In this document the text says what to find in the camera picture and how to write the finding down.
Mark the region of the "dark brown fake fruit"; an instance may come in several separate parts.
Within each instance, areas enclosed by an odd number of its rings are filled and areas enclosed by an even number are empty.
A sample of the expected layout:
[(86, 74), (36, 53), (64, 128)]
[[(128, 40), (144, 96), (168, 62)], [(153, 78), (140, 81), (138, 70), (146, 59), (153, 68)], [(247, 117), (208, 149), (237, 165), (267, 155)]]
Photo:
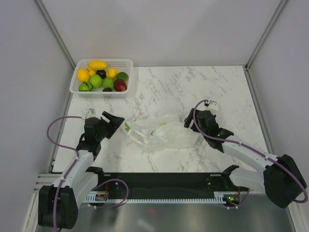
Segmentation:
[(104, 88), (102, 91), (103, 91), (103, 92), (112, 92), (112, 89), (109, 88), (109, 87), (107, 87), (107, 88)]

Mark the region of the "green red fake mango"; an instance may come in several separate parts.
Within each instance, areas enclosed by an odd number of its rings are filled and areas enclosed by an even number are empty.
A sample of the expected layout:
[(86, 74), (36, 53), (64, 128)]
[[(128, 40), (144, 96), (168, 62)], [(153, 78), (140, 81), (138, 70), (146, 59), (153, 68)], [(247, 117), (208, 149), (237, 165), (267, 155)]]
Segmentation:
[(126, 72), (119, 72), (116, 76), (117, 79), (122, 80), (124, 82), (127, 82), (129, 79), (129, 76)]

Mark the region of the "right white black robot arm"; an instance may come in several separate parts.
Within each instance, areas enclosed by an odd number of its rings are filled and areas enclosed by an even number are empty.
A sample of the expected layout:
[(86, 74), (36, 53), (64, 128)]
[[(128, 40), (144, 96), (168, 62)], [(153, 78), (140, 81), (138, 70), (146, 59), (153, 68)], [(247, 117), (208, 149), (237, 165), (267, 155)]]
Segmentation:
[(215, 118), (209, 110), (193, 108), (184, 120), (184, 126), (199, 132), (211, 148), (233, 156), (253, 168), (253, 171), (240, 167), (231, 168), (230, 174), (221, 178), (221, 186), (225, 190), (245, 187), (263, 192), (280, 208), (298, 202), (300, 194), (304, 194), (302, 203), (308, 201), (307, 184), (292, 157), (279, 157), (244, 143), (233, 132), (219, 127)]

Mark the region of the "white lemon-print plastic bag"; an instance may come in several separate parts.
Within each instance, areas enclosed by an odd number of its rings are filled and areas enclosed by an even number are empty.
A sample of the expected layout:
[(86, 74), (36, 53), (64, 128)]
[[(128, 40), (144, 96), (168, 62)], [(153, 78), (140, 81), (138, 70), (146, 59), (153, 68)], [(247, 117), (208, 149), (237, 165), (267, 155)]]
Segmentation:
[(150, 116), (136, 121), (126, 120), (122, 130), (144, 151), (192, 148), (199, 137), (184, 126), (177, 115)]

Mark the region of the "dark red fake apple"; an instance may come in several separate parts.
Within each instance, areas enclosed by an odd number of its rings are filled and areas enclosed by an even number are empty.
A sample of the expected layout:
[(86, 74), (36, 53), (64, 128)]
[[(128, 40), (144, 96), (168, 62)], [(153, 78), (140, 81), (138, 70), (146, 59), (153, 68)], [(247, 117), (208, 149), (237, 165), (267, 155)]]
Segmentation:
[(114, 81), (114, 89), (117, 92), (124, 92), (124, 91), (127, 90), (127, 85), (126, 85), (126, 83), (123, 80), (116, 79)]

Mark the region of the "yellow fake orange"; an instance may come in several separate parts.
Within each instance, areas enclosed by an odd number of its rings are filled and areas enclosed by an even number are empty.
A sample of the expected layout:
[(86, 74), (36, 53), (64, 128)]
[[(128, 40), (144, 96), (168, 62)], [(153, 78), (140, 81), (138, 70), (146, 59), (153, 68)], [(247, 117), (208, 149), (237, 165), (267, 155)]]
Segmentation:
[(106, 71), (106, 77), (108, 78), (115, 78), (118, 75), (119, 71), (115, 68), (109, 68)]

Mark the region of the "large green fake apple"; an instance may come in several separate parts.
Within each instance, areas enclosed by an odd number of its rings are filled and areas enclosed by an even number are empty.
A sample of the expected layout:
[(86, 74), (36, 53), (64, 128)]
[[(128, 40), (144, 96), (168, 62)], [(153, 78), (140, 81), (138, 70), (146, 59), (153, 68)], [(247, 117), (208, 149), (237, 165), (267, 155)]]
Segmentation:
[(102, 78), (98, 74), (90, 76), (89, 82), (93, 88), (99, 88), (102, 86)]

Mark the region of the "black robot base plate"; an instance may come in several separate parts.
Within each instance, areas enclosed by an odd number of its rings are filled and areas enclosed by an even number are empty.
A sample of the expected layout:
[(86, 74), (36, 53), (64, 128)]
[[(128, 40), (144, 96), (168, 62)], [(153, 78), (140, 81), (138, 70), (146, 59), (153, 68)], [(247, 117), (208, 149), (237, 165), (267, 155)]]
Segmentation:
[(247, 184), (233, 184), (231, 173), (104, 173), (100, 168), (88, 169), (101, 184), (109, 179), (121, 179), (129, 188), (128, 198), (133, 200), (149, 199), (202, 199), (214, 197), (214, 192), (242, 191)]

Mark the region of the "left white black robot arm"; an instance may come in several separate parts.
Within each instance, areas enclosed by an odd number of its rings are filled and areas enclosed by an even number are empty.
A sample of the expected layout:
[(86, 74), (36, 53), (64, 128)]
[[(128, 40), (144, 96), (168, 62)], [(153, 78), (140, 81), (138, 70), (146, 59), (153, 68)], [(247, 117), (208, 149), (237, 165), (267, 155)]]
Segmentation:
[(51, 185), (39, 190), (38, 225), (59, 232), (72, 229), (77, 221), (79, 207), (91, 190), (102, 190), (106, 179), (99, 175), (100, 168), (92, 166), (101, 151), (103, 139), (111, 139), (124, 122), (123, 117), (106, 111), (98, 118), (84, 116), (84, 132), (71, 150), (76, 156)]

